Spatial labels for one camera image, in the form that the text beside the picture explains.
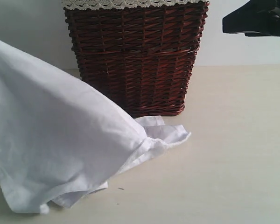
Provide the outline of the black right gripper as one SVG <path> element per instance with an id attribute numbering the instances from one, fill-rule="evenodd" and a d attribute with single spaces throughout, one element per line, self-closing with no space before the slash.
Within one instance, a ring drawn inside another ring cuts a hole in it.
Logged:
<path id="1" fill-rule="evenodd" d="M 250 0 L 222 19 L 225 34 L 280 37 L 280 0 Z"/>

